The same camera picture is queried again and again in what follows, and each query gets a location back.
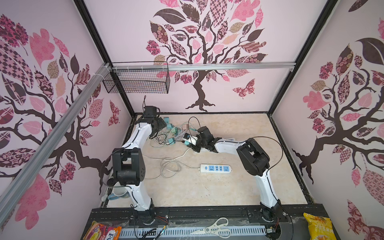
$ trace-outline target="black wire basket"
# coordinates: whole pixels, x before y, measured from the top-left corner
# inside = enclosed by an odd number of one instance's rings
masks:
[[[169,70],[167,62],[124,62],[124,63],[152,63],[150,65],[117,67],[113,71],[121,83],[125,93],[168,93],[169,91]],[[112,76],[108,75],[103,80],[104,86],[108,93],[118,93],[119,88],[116,86]]]

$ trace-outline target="butterfly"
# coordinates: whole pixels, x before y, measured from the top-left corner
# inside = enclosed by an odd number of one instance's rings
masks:
[[[253,93],[255,94],[253,91],[255,90],[255,88],[253,87],[253,85],[255,85],[255,79],[252,79],[245,88],[234,88],[232,89],[235,93],[238,93],[240,97],[242,97],[244,99],[244,97],[247,95],[247,92],[248,93]]]
[[[112,110],[112,117],[110,117],[109,121],[108,121],[108,126],[112,125],[112,124],[117,124],[119,123],[119,113],[120,113],[120,110],[118,107],[115,107],[115,104],[110,100],[109,101],[109,104],[111,106],[111,110]]]

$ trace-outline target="white scissors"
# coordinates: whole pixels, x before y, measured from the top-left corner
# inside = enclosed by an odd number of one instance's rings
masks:
[[[220,225],[217,225],[217,222],[222,220],[222,219],[225,219],[227,222],[220,224]],[[228,228],[221,228],[221,227],[225,227],[227,225],[228,225],[228,219],[225,217],[221,217],[211,226],[206,227],[202,230],[196,230],[194,232],[191,232],[191,234],[215,234],[221,238],[229,238],[231,236],[231,230]],[[219,232],[227,232],[227,233],[229,233],[229,235],[224,237],[224,236],[220,235]]]

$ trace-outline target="pink wall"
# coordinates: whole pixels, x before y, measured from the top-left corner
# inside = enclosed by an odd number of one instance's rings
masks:
[[[193,64],[222,63],[227,58],[228,62],[234,63],[243,56],[254,54],[259,54],[255,58],[263,62],[295,61],[326,1],[199,2],[198,6],[197,1],[183,0],[153,0],[150,4],[147,1],[123,0],[106,4],[97,0],[87,1],[87,6],[112,61],[166,60],[170,64]],[[170,17],[166,14],[169,11],[180,17]],[[207,16],[213,23],[212,31],[192,30],[197,29],[199,24],[207,26],[208,21],[204,21]],[[241,38],[248,24],[251,28]],[[226,33],[215,40],[220,32]],[[252,33],[260,35],[254,39]],[[156,38],[158,34],[166,36],[160,37],[160,41]],[[177,48],[185,49],[186,53],[183,50],[178,52]],[[191,76],[191,81],[184,82],[177,81],[174,76],[177,73],[174,72],[171,73],[168,94],[146,94],[146,99],[156,102],[156,106],[165,112],[267,111],[288,70],[248,71],[246,74],[231,74],[223,70],[217,73],[200,71],[200,79],[193,79],[193,71],[189,71],[180,73],[180,77],[185,75],[185,79]],[[208,74],[216,75],[216,81],[204,78]],[[248,91],[246,86],[253,79],[254,89]],[[236,90],[246,96],[239,96]],[[128,97],[134,110],[140,112],[144,94],[131,93]]]
[[[70,0],[13,1],[0,14],[3,193],[102,60]],[[129,121],[120,96],[101,85],[2,226],[1,238],[79,238],[105,189],[106,158],[121,145]]]
[[[384,2],[356,6],[340,2],[273,117],[341,239],[383,239]]]

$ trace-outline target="table surface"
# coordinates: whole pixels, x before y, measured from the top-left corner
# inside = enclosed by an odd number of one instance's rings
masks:
[[[244,141],[254,136],[267,136],[278,140],[267,114],[175,114],[169,117],[174,126],[182,125],[195,116],[201,126],[207,126],[214,137],[235,138]],[[197,127],[196,119],[190,123]],[[281,157],[282,149],[273,140],[255,138],[270,157],[273,166]],[[153,140],[147,139],[142,154],[154,158],[175,158],[188,149],[182,142],[160,147]],[[224,205],[258,205],[260,192],[255,177],[247,173],[238,155],[214,152],[194,152],[189,150],[178,159],[191,166],[200,164],[227,164],[232,168],[230,174],[202,174],[198,169],[182,167],[181,172],[173,178],[145,179],[143,183],[149,196],[157,207],[175,206],[224,206]],[[146,178],[160,174],[160,160],[144,157]],[[285,156],[279,164],[270,170],[271,180],[276,195],[282,204],[307,204],[292,168]],[[107,207],[129,207],[131,199],[116,199],[108,202]]]

